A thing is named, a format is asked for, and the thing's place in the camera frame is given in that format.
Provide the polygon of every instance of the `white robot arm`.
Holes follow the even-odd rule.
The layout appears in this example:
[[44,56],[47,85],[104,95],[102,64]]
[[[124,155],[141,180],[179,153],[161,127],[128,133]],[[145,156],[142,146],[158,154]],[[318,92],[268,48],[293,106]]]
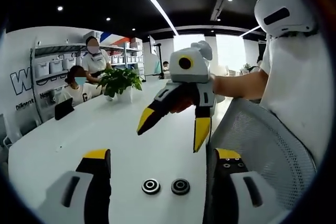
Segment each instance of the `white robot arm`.
[[216,103],[208,62],[211,59],[212,49],[205,41],[192,43],[191,47],[172,53],[171,80],[144,110],[138,135],[153,127],[182,97],[188,96],[196,106],[194,152],[198,152],[210,132],[211,116]]

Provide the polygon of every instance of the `black ceiling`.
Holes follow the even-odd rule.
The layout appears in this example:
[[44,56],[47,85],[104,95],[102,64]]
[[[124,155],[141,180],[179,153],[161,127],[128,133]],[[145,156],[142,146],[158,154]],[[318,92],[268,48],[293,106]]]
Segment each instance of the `black ceiling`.
[[[157,0],[175,27],[221,25],[252,29],[256,0],[224,3],[220,22],[210,21],[216,0]],[[63,6],[62,12],[57,6]],[[16,0],[9,13],[7,32],[35,26],[72,26],[144,36],[168,24],[149,0]]]

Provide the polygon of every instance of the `laptop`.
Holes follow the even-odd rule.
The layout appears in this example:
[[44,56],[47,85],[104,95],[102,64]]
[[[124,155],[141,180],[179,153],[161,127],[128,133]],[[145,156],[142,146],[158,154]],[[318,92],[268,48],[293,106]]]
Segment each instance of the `laptop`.
[[72,100],[73,98],[71,97],[70,99],[64,102],[61,102],[55,106],[55,120],[60,120],[63,117],[65,117],[67,114],[75,110],[72,107]]

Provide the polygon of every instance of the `white helmet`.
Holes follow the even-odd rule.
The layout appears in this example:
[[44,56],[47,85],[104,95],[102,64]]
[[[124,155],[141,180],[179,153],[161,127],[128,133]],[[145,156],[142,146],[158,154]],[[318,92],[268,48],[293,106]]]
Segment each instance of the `white helmet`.
[[312,31],[316,22],[302,0],[258,0],[254,14],[261,28],[273,37],[288,31]]

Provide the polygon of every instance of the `window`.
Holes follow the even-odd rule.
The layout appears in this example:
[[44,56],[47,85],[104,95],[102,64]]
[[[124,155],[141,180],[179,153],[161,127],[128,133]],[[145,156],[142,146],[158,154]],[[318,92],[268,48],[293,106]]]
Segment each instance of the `window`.
[[240,71],[246,64],[243,38],[231,35],[216,35],[218,65],[228,66],[229,70]]
[[174,36],[174,51],[190,47],[191,43],[205,40],[204,34],[188,34]]

